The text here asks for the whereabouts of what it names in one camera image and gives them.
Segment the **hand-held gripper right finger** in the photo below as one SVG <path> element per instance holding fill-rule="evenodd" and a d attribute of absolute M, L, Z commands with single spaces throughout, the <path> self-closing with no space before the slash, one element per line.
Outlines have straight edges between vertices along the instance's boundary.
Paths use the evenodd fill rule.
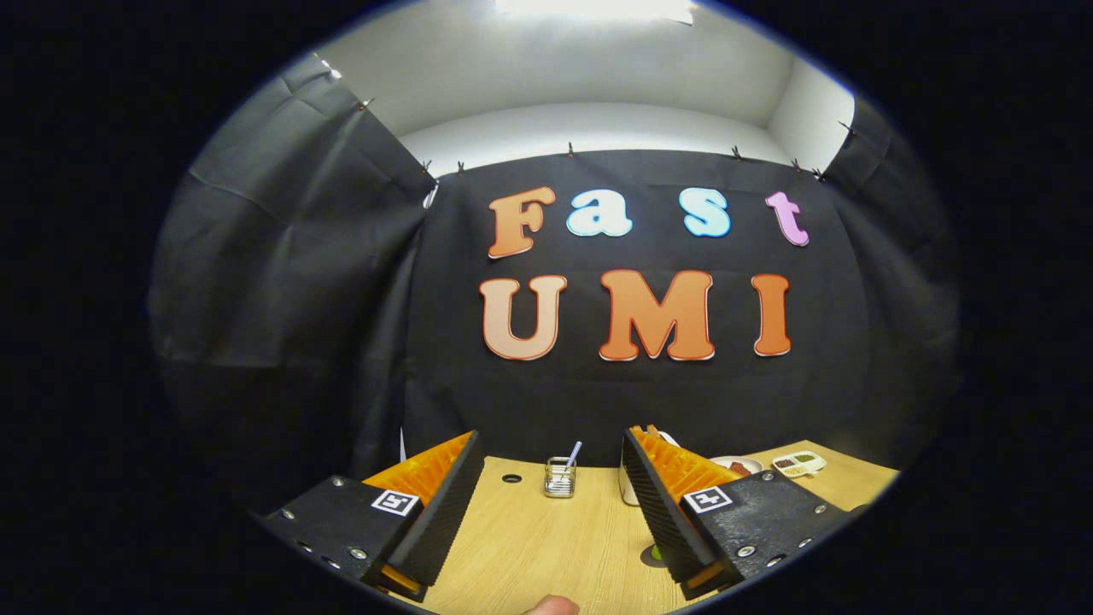
<path fill-rule="evenodd" d="M 853 518 L 777 471 L 722 468 L 653 427 L 625 431 L 623 468 L 687 600 L 762 575 Z"/>

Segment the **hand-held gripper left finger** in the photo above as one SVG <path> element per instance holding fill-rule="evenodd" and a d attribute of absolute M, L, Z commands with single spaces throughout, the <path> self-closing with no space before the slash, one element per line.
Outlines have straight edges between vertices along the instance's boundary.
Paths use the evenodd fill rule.
<path fill-rule="evenodd" d="M 422 602 L 440 579 L 484 465 L 475 430 L 406 460 L 343 451 L 259 483 L 251 513 L 344 583 Z"/>

